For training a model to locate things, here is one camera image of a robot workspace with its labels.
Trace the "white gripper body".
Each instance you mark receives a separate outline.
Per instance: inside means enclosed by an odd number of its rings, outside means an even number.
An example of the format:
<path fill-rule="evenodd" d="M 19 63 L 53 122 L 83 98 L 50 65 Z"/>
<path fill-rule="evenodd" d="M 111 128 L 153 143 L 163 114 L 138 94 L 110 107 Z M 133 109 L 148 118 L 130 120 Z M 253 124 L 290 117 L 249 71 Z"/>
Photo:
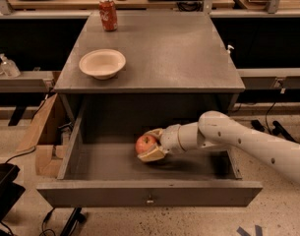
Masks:
<path fill-rule="evenodd" d="M 172 125 L 162 130 L 159 142 L 165 154 L 177 154 L 182 152 L 178 134 L 180 125 Z"/>

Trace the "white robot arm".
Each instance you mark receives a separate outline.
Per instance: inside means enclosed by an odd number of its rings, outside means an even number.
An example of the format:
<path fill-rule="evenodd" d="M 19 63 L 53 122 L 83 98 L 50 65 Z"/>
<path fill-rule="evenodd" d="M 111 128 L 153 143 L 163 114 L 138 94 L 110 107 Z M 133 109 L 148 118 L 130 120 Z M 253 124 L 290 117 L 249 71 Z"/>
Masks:
<path fill-rule="evenodd" d="M 206 151 L 232 146 L 300 185 L 300 144 L 250 129 L 217 111 L 205 112 L 198 122 L 150 130 L 147 135 L 155 137 L 156 143 L 138 155 L 142 162 L 158 161 L 168 154 L 192 149 Z"/>

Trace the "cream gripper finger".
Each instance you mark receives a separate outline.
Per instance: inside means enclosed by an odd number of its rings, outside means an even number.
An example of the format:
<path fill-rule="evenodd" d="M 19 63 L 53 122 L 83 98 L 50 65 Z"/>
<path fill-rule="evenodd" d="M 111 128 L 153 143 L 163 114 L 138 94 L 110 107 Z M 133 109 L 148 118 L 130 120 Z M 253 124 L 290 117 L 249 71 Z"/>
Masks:
<path fill-rule="evenodd" d="M 156 138 L 159 141 L 162 136 L 162 133 L 163 133 L 163 129 L 157 128 L 157 129 L 147 131 L 146 135 L 153 136 L 154 138 Z"/>
<path fill-rule="evenodd" d="M 146 150 L 138 151 L 138 159 L 142 162 L 153 162 L 164 159 L 168 151 L 162 146 L 153 145 Z"/>

